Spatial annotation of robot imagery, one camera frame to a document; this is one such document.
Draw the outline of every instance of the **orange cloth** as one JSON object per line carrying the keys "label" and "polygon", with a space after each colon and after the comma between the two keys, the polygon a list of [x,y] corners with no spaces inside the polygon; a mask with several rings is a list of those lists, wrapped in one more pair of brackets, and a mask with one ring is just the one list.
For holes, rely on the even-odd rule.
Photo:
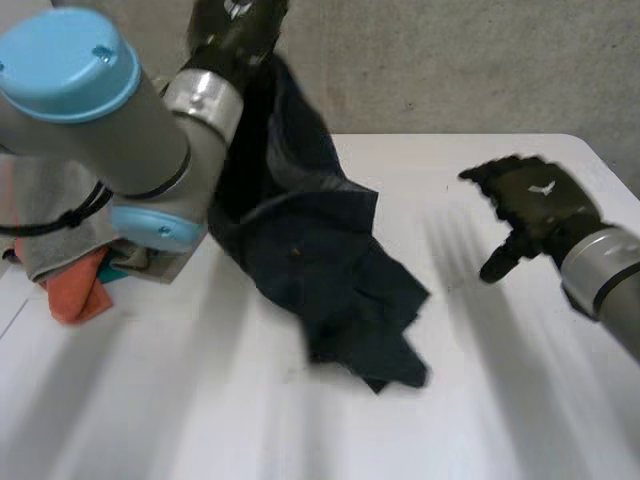
{"label": "orange cloth", "polygon": [[[109,247],[100,248],[40,284],[49,294],[49,310],[58,322],[80,325],[113,306],[104,285],[96,278],[108,253]],[[20,258],[20,241],[16,242],[16,254]]]}

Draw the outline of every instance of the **black cloth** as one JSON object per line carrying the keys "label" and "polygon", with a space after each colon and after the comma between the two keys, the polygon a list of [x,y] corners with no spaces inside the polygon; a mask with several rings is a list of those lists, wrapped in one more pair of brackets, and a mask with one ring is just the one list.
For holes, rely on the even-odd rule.
{"label": "black cloth", "polygon": [[209,229],[298,316],[311,362],[341,364],[379,392],[425,384],[403,331],[429,294],[371,236],[377,197],[347,179],[322,119],[272,58],[245,95]]}

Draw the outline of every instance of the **robotic hand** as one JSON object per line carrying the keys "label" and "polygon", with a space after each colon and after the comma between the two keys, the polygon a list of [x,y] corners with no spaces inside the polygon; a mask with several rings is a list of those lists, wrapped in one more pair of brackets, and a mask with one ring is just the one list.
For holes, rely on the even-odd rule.
{"label": "robotic hand", "polygon": [[495,283],[521,258],[549,255],[574,309],[600,322],[640,362],[640,240],[603,223],[582,187],[539,157],[503,158],[460,178],[479,185],[513,228],[480,278]]}
{"label": "robotic hand", "polygon": [[287,6],[198,0],[192,56],[164,99],[136,52],[94,11],[52,9],[1,36],[0,150],[74,160],[100,183],[57,222],[0,227],[0,234],[73,228],[113,193],[111,223],[123,238],[163,251],[192,249],[205,230],[246,85],[271,55]]}

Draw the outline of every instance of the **concrete wall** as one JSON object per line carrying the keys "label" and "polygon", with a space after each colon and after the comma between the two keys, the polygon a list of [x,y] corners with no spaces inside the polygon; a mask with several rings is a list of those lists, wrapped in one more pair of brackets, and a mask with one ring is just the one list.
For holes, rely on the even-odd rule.
{"label": "concrete wall", "polygon": [[[334,132],[569,133],[640,195],[640,1],[291,1],[281,49]],[[151,75],[184,59],[191,0],[66,3]]]}

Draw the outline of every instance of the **white table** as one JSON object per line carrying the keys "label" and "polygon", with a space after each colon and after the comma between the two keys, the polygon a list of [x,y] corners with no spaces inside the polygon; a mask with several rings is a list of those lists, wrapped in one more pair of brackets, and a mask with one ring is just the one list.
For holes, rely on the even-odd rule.
{"label": "white table", "polygon": [[479,283],[508,230],[456,175],[544,154],[640,233],[635,197],[570,136],[336,144],[347,173],[381,192],[377,238],[433,293],[408,332],[433,368],[428,388],[376,397],[338,369],[310,371],[294,319],[209,239],[170,287],[109,285],[116,307],[77,330],[12,267],[0,280],[0,478],[640,478],[640,368],[569,309],[550,261]]}

